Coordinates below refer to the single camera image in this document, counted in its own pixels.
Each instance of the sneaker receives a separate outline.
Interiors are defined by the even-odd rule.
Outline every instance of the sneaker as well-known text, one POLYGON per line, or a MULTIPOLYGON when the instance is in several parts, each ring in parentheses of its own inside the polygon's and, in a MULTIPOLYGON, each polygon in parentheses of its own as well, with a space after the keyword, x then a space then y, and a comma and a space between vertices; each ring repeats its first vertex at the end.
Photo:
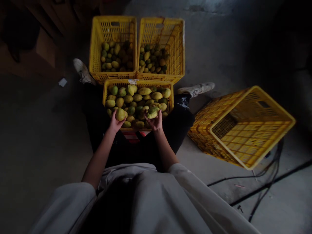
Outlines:
POLYGON ((193 87, 180 88, 178 89, 178 94, 188 93, 192 96, 192 98, 194 98, 197 97, 199 94, 206 93, 212 90, 215 87, 214 85, 215 85, 214 83, 208 82, 201 83, 193 87))
POLYGON ((73 62, 76 71, 80 75, 79 81, 83 84, 90 83, 96 85, 95 79, 90 75, 87 66, 80 59, 77 58, 75 58, 73 62))

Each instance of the small stool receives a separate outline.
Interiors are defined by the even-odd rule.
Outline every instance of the small stool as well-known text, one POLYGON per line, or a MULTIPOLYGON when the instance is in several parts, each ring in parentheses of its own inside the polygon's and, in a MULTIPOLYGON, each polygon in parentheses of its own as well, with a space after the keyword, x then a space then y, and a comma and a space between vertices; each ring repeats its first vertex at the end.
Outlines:
POLYGON ((144 132, 123 132, 123 135, 126 137, 126 139, 131 143, 131 144, 135 144, 140 142, 143 137, 146 136, 146 134, 144 132))

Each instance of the pile of mangoes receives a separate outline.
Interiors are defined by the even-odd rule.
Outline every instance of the pile of mangoes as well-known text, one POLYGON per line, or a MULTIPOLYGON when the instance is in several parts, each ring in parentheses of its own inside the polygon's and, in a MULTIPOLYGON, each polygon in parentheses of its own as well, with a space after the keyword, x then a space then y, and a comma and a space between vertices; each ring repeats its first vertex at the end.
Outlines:
POLYGON ((102 49, 102 72, 133 71, 133 49, 130 48, 130 41, 125 41, 122 46, 115 41, 103 42, 102 49))
POLYGON ((121 88, 111 85, 108 91, 110 94, 105 102, 107 113, 111 117, 112 112, 117 110, 117 120, 126 118, 123 124, 125 128, 150 128, 144 113, 147 113, 149 119, 155 118, 159 110, 162 111, 163 119, 168 116, 169 88, 151 86, 138 89, 136 85, 130 84, 121 88))
POLYGON ((166 74, 167 61, 170 59, 170 54, 160 45, 156 44, 153 48, 149 44, 140 48, 139 54, 139 72, 166 74))

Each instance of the hand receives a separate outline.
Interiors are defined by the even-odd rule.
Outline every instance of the hand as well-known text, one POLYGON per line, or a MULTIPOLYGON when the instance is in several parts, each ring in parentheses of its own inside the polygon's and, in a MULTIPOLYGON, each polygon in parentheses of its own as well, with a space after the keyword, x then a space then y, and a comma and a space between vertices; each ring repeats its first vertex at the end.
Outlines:
POLYGON ((122 121, 117 120, 116 112, 117 110, 115 110, 113 114, 111 115, 111 122, 110 122, 110 127, 109 127, 114 133, 117 133, 119 129, 121 128, 121 126, 123 125, 123 123, 126 121, 126 118, 122 121))
POLYGON ((153 131, 158 131, 158 130, 162 130, 163 129, 163 118, 162 118, 162 111, 159 110, 158 111, 158 115, 156 116, 156 118, 154 119, 148 119, 147 118, 147 113, 144 113, 144 117, 147 121, 147 123, 150 125, 150 128, 153 130, 153 131))

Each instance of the plastic crate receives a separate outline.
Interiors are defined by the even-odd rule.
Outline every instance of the plastic crate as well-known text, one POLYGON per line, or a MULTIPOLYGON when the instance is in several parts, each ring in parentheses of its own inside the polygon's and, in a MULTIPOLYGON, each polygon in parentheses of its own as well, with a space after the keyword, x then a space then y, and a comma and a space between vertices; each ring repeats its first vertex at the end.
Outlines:
POLYGON ((196 114, 188 135, 204 153, 252 170, 295 122, 253 86, 207 104, 196 114))
MULTIPOLYGON (((155 87, 164 87, 169 88, 171 90, 171 95, 168 98, 168 113, 170 113, 173 110, 174 107, 174 99, 173 99, 173 84, 168 81, 149 81, 149 80, 132 80, 132 79, 114 79, 114 80, 105 80, 104 82, 104 91, 103 91, 103 105, 105 106, 106 98, 109 95, 109 92, 107 88, 110 85, 116 85, 118 88, 126 87, 129 84, 135 84, 138 89, 142 87, 149 87, 149 86, 155 86, 155 87)), ((135 128, 121 128, 122 131, 137 131, 138 129, 135 128)), ((141 128, 142 131, 151 131, 151 129, 147 128, 141 128)))
POLYGON ((106 79, 132 79, 137 69, 137 21, 132 16, 95 16, 92 20, 89 72, 100 84, 106 79), (130 41, 133 49, 133 71, 101 72, 102 43, 115 41, 122 44, 130 41))
POLYGON ((140 48, 159 44, 171 55, 166 74, 141 73, 137 66, 137 79, 170 81, 177 83, 185 75, 184 20, 171 18, 142 18, 140 22, 137 65, 140 48))

